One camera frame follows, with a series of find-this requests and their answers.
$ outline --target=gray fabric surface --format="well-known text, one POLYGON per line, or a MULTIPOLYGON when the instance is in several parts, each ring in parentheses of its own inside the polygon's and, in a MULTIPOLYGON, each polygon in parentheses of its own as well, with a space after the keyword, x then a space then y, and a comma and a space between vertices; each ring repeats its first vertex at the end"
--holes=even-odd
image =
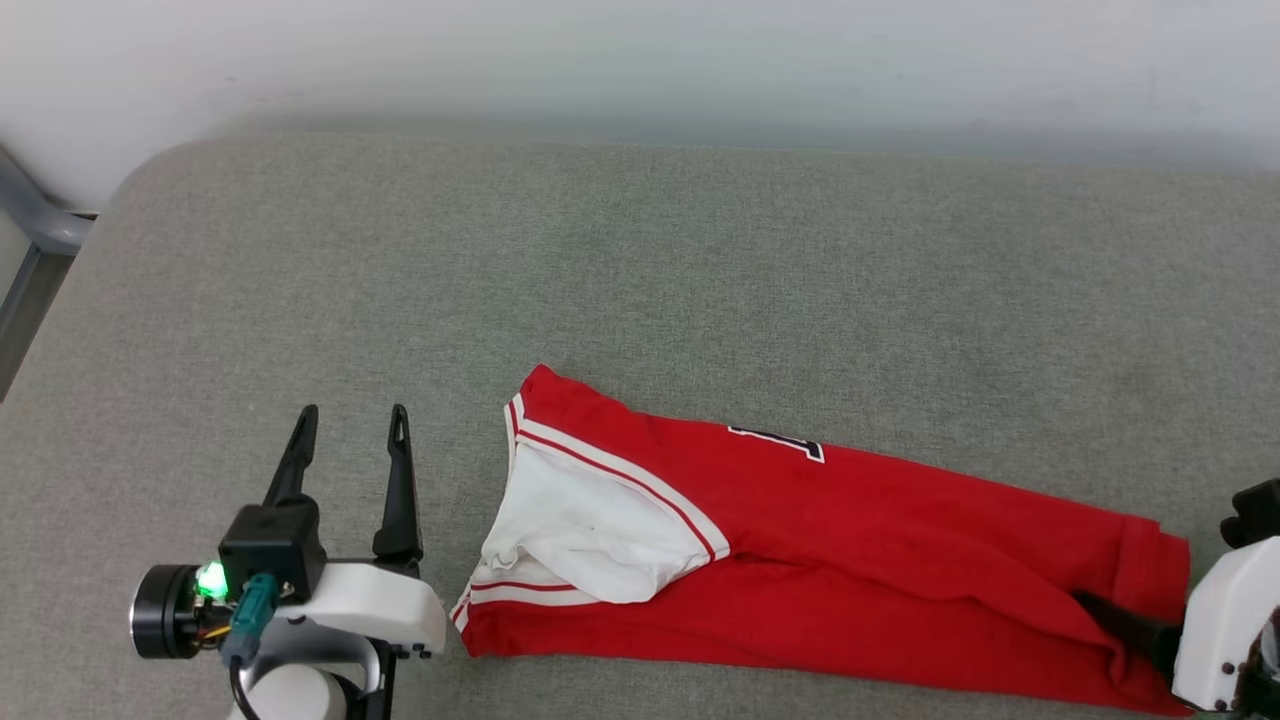
MULTIPOLYGON (((307 402, 334 555, 366 551, 408 406, 424 577, 452 602, 502 493, 502 404, 539 361, 645 411, 1152 516, 1202 573, 1231 492, 1280 470, 1277 228, 1275 176, 343 136, 166 152, 0 405, 0 716, 225 715, 216 660, 137 659, 125 612, 146 568, 215 552, 307 402)), ((452 639, 402 666, 398 717, 1121 715, 452 639)))

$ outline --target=metal frame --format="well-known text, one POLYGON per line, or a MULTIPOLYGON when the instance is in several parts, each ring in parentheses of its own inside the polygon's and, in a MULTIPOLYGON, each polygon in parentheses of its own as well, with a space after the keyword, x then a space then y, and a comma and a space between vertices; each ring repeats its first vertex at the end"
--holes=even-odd
POLYGON ((92 220, 50 202, 4 150, 0 150, 0 210, 9 214, 41 252, 50 255, 76 255, 93 227, 92 220))
MULTIPOLYGON (((24 301, 31 302, 40 293, 32 287, 37 266, 47 263, 47 256, 73 256, 79 252, 93 220, 68 213, 49 201, 36 183, 18 164, 0 149, 0 213, 6 214, 31 245, 18 268, 18 274, 8 288, 0 287, 0 343, 20 345, 23 351, 31 345, 33 328, 19 331, 13 319, 24 301)), ((17 368, 0 368, 0 401, 4 401, 17 368)))

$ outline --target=cable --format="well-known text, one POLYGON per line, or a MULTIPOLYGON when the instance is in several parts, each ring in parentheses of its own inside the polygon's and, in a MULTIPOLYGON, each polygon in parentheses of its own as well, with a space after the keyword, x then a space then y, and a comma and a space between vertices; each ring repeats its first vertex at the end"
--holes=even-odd
POLYGON ((248 696, 244 694, 244 685, 239 682, 239 656, 232 657, 232 697, 236 698, 236 707, 239 708, 244 720, 262 720, 257 712, 253 712, 253 707, 248 703, 248 696))
POLYGON ((229 632, 232 632, 232 626, 230 625, 223 625, 221 628, 214 628, 212 630, 209 630, 206 633, 201 633, 201 634, 196 635, 196 639, 197 641, 210 641, 210 639, 225 635, 229 632))

